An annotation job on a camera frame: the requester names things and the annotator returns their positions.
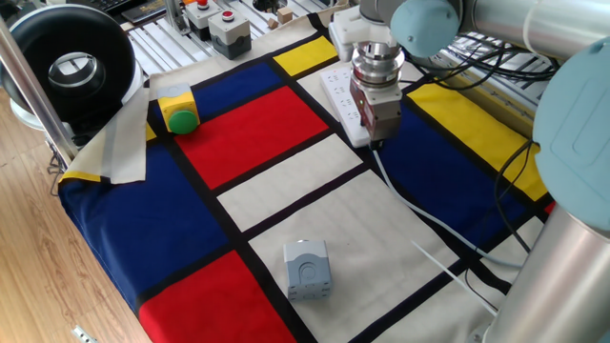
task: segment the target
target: yellow cube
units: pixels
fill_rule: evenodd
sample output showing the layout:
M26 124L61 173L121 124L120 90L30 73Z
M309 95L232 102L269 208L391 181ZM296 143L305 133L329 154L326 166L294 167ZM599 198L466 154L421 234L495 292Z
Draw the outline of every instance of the yellow cube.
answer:
M179 84L157 91L159 108L169 132L187 134L201 123L189 84Z

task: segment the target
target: green knob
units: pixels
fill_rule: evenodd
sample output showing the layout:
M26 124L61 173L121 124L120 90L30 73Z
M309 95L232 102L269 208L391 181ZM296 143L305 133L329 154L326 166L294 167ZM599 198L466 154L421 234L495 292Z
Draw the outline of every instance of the green knob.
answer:
M168 122L170 130L176 134L187 134L197 129L197 116L191 111L177 111Z

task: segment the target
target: control button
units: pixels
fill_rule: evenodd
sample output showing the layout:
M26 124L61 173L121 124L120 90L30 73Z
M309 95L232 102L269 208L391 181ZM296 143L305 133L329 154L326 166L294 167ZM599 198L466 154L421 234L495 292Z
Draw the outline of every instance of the control button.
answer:
M210 7L208 0L197 0L197 8L200 10L207 10Z
M187 110L177 111L172 114L168 121L168 126L173 133L176 134L187 134L197 129L199 123L197 122L197 116Z
M222 20L226 22L231 22L235 19L235 15L230 10L225 10L222 12Z
M315 269L312 267L305 267L301 270L301 276L306 280L311 280L315 277Z

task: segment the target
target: white cable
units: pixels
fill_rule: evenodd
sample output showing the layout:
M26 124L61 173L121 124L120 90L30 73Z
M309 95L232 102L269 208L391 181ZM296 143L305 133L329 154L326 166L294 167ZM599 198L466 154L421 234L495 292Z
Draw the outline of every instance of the white cable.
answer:
M472 295L485 308L485 310L489 311L489 313L491 313L492 316L497 316L498 315L498 313L494 309L492 309L492 307L489 306L489 304L487 304L485 301L483 301L483 299L480 298L473 290L471 290L468 287L466 287L466 285L464 285L464 283L454 273L449 271L447 269L447 267L443 266L442 263L438 262L432 255L430 255L428 252L423 250L423 248L421 248L418 243L416 243L414 241L411 241L411 243L413 243L413 245L416 246L416 248L418 248L421 252L423 252L423 254L425 254L426 257L430 258L430 260L432 262L434 262L437 266L439 266L444 272L449 274L449 276L453 277L453 279L456 280L456 282L461 287L463 287L464 290L466 290L466 292L468 292L470 295Z
M388 177L388 174L385 172L385 169L383 168L383 164L381 163L381 159L379 158L379 154L377 153L377 151L373 151L373 155L375 156L375 160L376 160L377 164L379 165L379 169L381 170L381 174L383 175L383 179L385 180L385 183L388 184L388 187L390 188L390 191L392 191L392 193L400 201L402 201L405 205L407 205L411 210L413 210L413 211L415 211L415 212L425 216L426 218L432 220L433 222L437 223L439 226L441 226L441 228L445 229L447 232L449 232L450 234L455 236L462 243L464 243L468 248L474 250L476 253L478 253L479 255L481 255L483 257L485 257L489 261L494 262L496 264L499 264L501 266L506 266L506 267L511 267L511 268L520 269L522 267L520 264L516 264L516 263L513 263L513 262L508 262L508 261L501 260L501 259L499 259L497 257L494 257L494 256L490 255L487 252L482 251L481 249L477 248L474 244L472 244L468 239L464 238L464 236L462 236L461 234L459 234L455 230L451 229L451 227L449 227L449 225L443 223L440 219L434 217L433 215L429 214L428 212L426 212L426 211L420 209L419 207L413 205L407 199L403 198L398 193L397 189L394 188L394 186L392 185L392 182L390 182L390 178Z
M539 53L534 50L532 44L530 43L530 25L532 24L534 12L536 12L540 4L542 4L542 1L544 0L536 0L536 4L534 4L532 8L527 12L527 15L525 16L525 21L523 22L523 43L525 44L525 48L527 48L527 50L535 54Z

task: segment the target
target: gray plastic block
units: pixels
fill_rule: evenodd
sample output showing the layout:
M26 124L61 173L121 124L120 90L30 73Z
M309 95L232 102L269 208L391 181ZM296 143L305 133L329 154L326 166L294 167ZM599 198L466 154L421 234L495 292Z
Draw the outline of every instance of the gray plastic block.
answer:
M230 45L226 45L219 37L212 35L212 45L216 51L222 53L225 55L225 57L232 60L240 54L249 51L252 48L252 40L250 39L249 34L247 36L237 38L237 40Z
M331 265L324 241L299 241L284 245L288 273L288 299L325 299L333 290Z

